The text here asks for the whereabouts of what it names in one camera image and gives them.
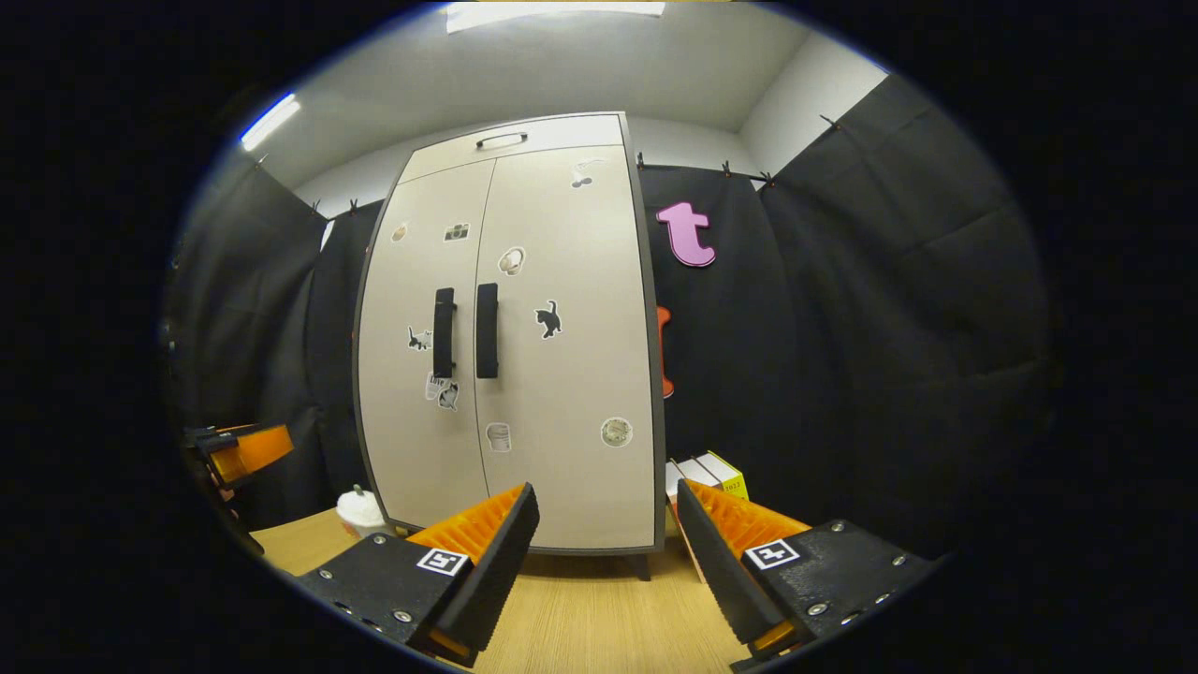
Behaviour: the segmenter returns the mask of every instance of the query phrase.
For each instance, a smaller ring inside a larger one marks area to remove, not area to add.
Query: cabinet
[[[533,552],[660,549],[657,303],[627,128],[622,114],[528,120],[405,165],[355,345],[389,521],[424,528],[527,481]]]

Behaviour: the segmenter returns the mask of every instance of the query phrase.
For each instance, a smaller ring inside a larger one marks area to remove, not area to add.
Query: table surface
[[[470,672],[728,672],[749,657],[666,518],[648,583],[621,558],[530,554],[488,649]],[[300,576],[356,542],[335,510],[252,534]]]

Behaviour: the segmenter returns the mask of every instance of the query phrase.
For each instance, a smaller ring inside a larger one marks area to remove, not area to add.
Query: black handle
[[[528,132],[526,132],[526,130],[513,130],[512,133],[501,133],[498,135],[491,135],[490,138],[484,138],[484,139],[479,140],[478,142],[476,142],[474,146],[476,146],[476,148],[482,150],[483,148],[483,142],[486,142],[488,140],[495,140],[496,138],[506,138],[508,135],[516,135],[516,134],[520,135],[520,141],[521,142],[524,142],[525,140],[528,140]]]
[[[453,377],[453,287],[437,290],[432,306],[432,377]]]
[[[479,379],[500,377],[500,348],[496,342],[497,315],[500,312],[500,284],[483,283],[478,286],[477,317],[474,318],[474,363]]]

